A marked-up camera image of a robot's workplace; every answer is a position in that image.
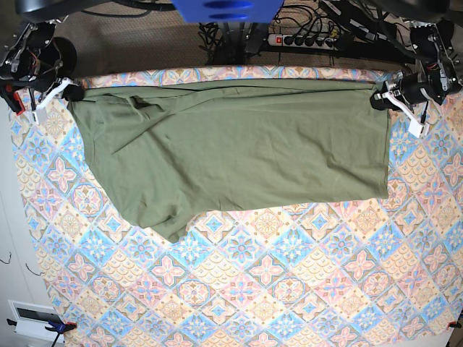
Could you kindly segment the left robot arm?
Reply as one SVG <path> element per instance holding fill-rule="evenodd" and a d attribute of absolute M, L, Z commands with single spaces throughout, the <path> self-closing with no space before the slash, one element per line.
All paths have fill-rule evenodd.
<path fill-rule="evenodd" d="M 415 60 L 417 71 L 399 73 L 385 81 L 370 97 L 371 106 L 377 110 L 401 111 L 409 119 L 408 132 L 416 138 L 425 136 L 429 130 L 427 114 L 417 115 L 414 107 L 441 105 L 447 96 L 462 89 L 460 59 L 451 43 L 454 23 L 441 20 L 438 23 L 411 21 L 409 39 L 412 49 L 404 46 L 399 50 Z"/>

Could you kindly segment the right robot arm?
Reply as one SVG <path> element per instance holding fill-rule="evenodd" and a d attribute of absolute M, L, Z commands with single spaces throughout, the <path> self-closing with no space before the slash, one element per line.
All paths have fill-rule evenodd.
<path fill-rule="evenodd" d="M 53 99 L 79 101 L 85 94 L 72 79 L 77 51 L 70 40 L 54 35 L 57 23 L 21 22 L 1 39 L 1 98 L 19 116 L 26 111 L 19 91 L 27 89 L 37 123 L 45 120 Z"/>

